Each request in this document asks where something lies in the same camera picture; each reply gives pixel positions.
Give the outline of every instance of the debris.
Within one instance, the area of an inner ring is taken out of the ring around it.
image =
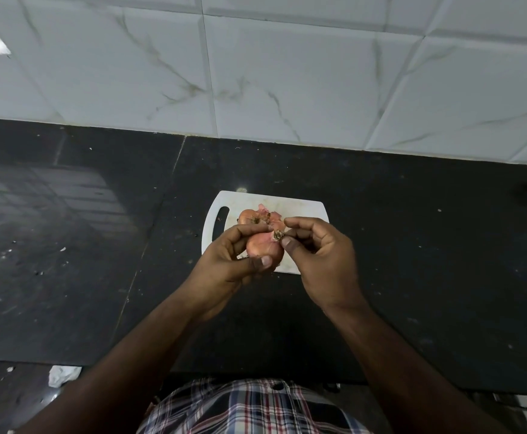
[[[74,381],[79,377],[82,367],[52,366],[48,374],[48,386],[59,388],[65,382]]]

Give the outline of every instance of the backsplash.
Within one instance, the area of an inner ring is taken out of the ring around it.
[[[0,118],[527,163],[527,0],[0,0]]]

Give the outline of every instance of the shirt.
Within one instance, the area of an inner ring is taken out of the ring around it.
[[[198,379],[176,389],[137,434],[370,432],[323,396],[279,379],[218,384]]]

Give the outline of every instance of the person's left arm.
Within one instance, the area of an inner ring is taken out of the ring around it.
[[[226,230],[179,289],[17,434],[134,433],[193,328],[220,312],[253,274],[271,269],[269,256],[237,260],[249,236],[264,231],[266,224]]]

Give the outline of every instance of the person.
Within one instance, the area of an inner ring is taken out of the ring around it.
[[[281,244],[300,270],[303,287],[350,346],[394,432],[509,432],[370,308],[360,290],[348,237],[320,219],[286,218],[285,224],[291,230]],[[144,419],[179,348],[196,326],[219,313],[253,276],[273,270],[269,256],[237,259],[249,237],[268,228],[254,224],[226,230],[172,295],[17,434],[368,433],[320,395],[276,379],[227,384],[196,380],[175,390]]]

